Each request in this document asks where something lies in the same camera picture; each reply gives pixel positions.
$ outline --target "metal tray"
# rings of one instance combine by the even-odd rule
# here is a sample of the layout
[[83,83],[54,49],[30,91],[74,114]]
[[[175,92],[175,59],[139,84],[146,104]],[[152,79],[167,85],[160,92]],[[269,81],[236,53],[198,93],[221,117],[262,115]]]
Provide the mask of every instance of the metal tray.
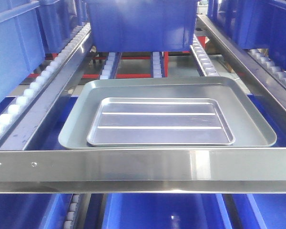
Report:
[[106,98],[87,137],[93,146],[230,145],[214,99]]
[[193,77],[96,80],[87,83],[60,132],[62,146],[70,149],[94,148],[87,143],[87,136],[101,101],[108,97],[215,99],[235,137],[230,147],[263,147],[276,142],[275,132],[236,82],[225,77]]

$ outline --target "blue plastic box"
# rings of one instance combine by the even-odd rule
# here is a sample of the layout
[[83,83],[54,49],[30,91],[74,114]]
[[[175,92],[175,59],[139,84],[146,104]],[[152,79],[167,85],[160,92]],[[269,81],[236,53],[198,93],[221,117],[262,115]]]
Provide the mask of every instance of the blue plastic box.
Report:
[[243,49],[268,48],[273,8],[269,0],[210,0],[208,17]]
[[0,0],[0,102],[44,60],[38,1]]
[[76,10],[79,17],[79,25],[88,21],[87,7],[84,0],[76,0]]
[[0,194],[0,229],[61,229],[72,194]]
[[286,0],[271,0],[274,8],[269,57],[286,70]]
[[110,194],[102,229],[232,229],[220,194]]
[[243,229],[286,229],[286,194],[235,194]]
[[86,0],[98,52],[188,51],[197,0]]
[[71,40],[71,32],[82,25],[75,0],[39,0],[38,20],[46,53],[59,53]]

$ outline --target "metal beam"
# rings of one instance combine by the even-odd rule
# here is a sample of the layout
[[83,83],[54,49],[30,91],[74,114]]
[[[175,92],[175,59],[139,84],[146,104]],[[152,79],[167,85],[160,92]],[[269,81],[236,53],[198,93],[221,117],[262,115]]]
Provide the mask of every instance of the metal beam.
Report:
[[91,30],[88,30],[52,82],[21,117],[7,138],[0,141],[0,150],[38,149],[81,79],[84,66],[90,61],[85,56],[91,46]]
[[263,69],[248,53],[224,35],[205,15],[197,16],[209,33],[209,38],[221,51],[249,90],[263,105],[266,112],[286,133],[286,89]]
[[0,192],[286,193],[286,148],[1,151]]
[[151,53],[151,77],[152,78],[162,78],[165,77],[164,74],[164,62],[161,52]]
[[104,66],[100,71],[100,80],[114,79],[116,77],[121,57],[122,52],[110,52],[108,54]]

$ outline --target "white roller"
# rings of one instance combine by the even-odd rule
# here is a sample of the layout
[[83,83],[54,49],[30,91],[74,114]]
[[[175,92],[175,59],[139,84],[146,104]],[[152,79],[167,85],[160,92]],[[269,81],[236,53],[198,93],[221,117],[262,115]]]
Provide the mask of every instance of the white roller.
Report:
[[77,210],[77,204],[76,203],[70,204],[69,211],[76,211],[76,210]]
[[108,75],[100,75],[100,80],[108,80],[109,76]]
[[33,89],[35,91],[38,91],[41,88],[41,84],[38,82],[32,82],[30,84],[30,89]]
[[106,64],[106,65],[104,66],[104,70],[111,71],[111,70],[112,70],[112,65]]
[[72,222],[73,221],[65,221],[63,225],[63,229],[71,229],[72,228]]
[[57,68],[59,66],[59,64],[56,62],[56,61],[52,61],[50,63],[50,66],[54,67],[54,68]]
[[42,71],[42,73],[40,74],[40,76],[42,76],[42,77],[48,79],[48,78],[51,76],[51,72],[46,71],[46,70],[45,70],[45,71]]
[[16,104],[20,105],[20,106],[25,106],[26,104],[28,104],[29,99],[26,96],[19,96],[16,99]]
[[55,72],[55,68],[53,66],[47,66],[46,70],[51,72],[51,73]]
[[110,72],[111,72],[111,71],[109,71],[109,70],[103,69],[102,75],[110,75]]
[[13,121],[13,115],[11,114],[1,114],[0,115],[0,124],[1,125],[9,125]]
[[21,106],[18,104],[12,104],[8,107],[8,113],[12,115],[18,115],[20,113]]
[[54,59],[54,61],[55,61],[56,63],[58,63],[58,64],[61,64],[61,63],[63,62],[63,58],[60,57],[60,56],[57,56],[57,57]]
[[72,202],[73,203],[78,203],[80,200],[80,195],[73,195],[72,197]]
[[75,212],[74,211],[69,211],[68,214],[67,214],[66,219],[68,221],[73,221],[75,219]]
[[43,76],[38,76],[38,77],[36,77],[35,81],[42,85],[42,84],[44,84],[47,81],[47,78],[43,77]]
[[34,97],[36,94],[36,91],[31,89],[31,88],[28,88],[28,89],[25,89],[24,92],[23,92],[23,95],[28,97],[29,99],[31,99],[32,97]]

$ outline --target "blue bin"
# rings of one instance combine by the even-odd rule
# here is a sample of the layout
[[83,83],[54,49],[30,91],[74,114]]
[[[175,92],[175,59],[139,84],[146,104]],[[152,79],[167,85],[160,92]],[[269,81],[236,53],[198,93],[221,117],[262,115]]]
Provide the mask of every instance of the blue bin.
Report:
[[188,51],[197,0],[86,0],[98,52]]
[[269,57],[286,70],[286,0],[271,0],[274,8]]
[[0,102],[44,60],[38,1],[0,0]]
[[215,194],[110,194],[102,229],[232,229]]
[[61,229],[72,194],[0,194],[0,229]]
[[59,53],[71,40],[71,33],[82,25],[75,0],[39,0],[38,20],[46,53]]
[[235,194],[243,229],[286,229],[286,194]]
[[79,24],[85,23],[88,21],[87,7],[84,0],[76,0],[76,10],[79,17]]
[[273,8],[269,0],[211,0],[208,17],[243,49],[268,48]]

